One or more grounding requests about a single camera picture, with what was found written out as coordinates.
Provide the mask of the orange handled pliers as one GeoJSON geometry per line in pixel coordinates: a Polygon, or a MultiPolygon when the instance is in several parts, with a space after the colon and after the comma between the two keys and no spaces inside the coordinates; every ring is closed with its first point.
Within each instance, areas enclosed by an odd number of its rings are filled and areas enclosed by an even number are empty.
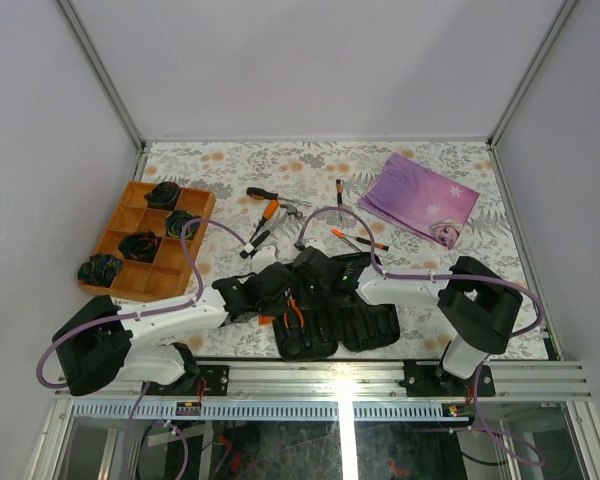
{"type": "Polygon", "coordinates": [[[292,296],[286,298],[286,310],[283,314],[283,324],[287,330],[301,330],[305,326],[303,313],[292,296]]]}

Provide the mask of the black plastic tool case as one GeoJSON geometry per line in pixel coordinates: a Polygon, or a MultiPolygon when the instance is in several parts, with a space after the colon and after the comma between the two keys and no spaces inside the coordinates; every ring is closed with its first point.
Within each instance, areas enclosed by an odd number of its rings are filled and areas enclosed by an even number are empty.
{"type": "Polygon", "coordinates": [[[292,296],[301,309],[303,329],[287,330],[283,314],[272,321],[275,342],[280,357],[286,361],[316,361],[333,356],[339,347],[349,352],[366,352],[394,344],[400,337],[396,307],[392,304],[369,305],[356,293],[359,277],[371,265],[368,253],[351,253],[343,280],[353,297],[349,308],[327,307],[305,310],[301,307],[298,286],[286,295],[292,296]]]}

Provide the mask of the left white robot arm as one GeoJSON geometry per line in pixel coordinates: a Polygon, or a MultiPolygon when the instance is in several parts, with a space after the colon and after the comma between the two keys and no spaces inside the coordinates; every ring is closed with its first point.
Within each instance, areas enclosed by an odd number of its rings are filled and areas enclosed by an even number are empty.
{"type": "Polygon", "coordinates": [[[108,295],[87,302],[52,338],[65,381],[79,397],[113,381],[142,381],[192,392],[199,368],[188,337],[287,309],[295,284],[291,270],[275,262],[246,278],[228,277],[203,289],[144,305],[117,306],[108,295]]]}

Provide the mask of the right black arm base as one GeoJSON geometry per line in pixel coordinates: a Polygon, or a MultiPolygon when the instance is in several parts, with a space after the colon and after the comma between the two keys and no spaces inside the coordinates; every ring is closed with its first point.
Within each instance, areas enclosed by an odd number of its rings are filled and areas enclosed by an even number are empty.
{"type": "Polygon", "coordinates": [[[399,386],[412,398],[451,398],[477,394],[479,398],[496,396],[491,369],[483,366],[467,379],[446,372],[440,361],[403,360],[403,379],[399,386]]]}

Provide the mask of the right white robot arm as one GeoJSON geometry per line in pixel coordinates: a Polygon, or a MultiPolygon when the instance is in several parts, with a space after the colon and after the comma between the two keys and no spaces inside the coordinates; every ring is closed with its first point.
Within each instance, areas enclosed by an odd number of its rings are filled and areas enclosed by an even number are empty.
{"type": "Polygon", "coordinates": [[[456,336],[436,369],[438,387],[458,394],[468,387],[478,366],[506,351],[522,294],[480,261],[461,256],[448,270],[390,270],[376,255],[325,255],[302,250],[291,264],[302,287],[322,297],[350,295],[369,306],[430,303],[446,318],[456,336]]]}

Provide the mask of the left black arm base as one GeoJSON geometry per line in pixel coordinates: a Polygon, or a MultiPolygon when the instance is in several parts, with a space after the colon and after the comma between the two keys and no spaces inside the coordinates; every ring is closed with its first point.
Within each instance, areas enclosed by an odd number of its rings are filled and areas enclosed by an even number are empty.
{"type": "Polygon", "coordinates": [[[185,373],[175,384],[176,396],[224,397],[228,393],[230,367],[202,365],[197,373],[185,373]]]}

